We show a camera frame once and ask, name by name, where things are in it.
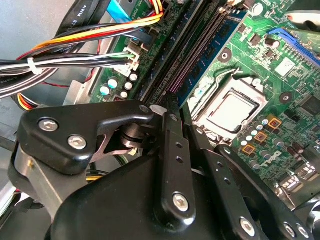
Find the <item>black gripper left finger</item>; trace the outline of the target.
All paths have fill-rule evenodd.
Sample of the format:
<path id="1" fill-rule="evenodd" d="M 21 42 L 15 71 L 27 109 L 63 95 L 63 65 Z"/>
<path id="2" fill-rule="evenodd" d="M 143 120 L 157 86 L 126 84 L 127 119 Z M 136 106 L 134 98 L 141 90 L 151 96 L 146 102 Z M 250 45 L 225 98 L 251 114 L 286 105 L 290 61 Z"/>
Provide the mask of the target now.
<path id="1" fill-rule="evenodd" d="M 87 185 L 89 164 L 144 149 L 157 161 L 156 210 L 194 212 L 189 143 L 176 97 L 166 106 L 139 100 L 38 107 L 21 117 L 9 178 L 54 219 L 66 199 Z"/>

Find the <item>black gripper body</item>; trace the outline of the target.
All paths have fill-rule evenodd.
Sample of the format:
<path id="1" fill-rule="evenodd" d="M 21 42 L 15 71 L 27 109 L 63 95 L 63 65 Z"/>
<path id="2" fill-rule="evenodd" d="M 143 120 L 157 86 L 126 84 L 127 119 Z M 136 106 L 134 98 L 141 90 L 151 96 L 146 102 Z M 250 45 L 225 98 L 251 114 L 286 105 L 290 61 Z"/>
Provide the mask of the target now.
<path id="1" fill-rule="evenodd" d="M 156 158 L 133 161 L 77 190 L 60 206 L 47 235 L 51 240 L 237 240 L 209 192 L 193 173 L 196 217 L 186 230 L 172 232 L 154 214 Z"/>

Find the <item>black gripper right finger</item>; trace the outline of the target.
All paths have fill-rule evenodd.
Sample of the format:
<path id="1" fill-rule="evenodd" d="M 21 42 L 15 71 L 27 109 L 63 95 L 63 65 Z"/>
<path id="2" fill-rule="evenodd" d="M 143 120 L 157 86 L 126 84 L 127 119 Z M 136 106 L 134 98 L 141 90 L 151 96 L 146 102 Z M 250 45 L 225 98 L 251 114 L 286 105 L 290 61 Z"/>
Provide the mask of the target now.
<path id="1" fill-rule="evenodd" d="M 313 234 L 226 144 L 213 147 L 181 109 L 191 164 L 203 170 L 225 240 L 311 240 Z"/>

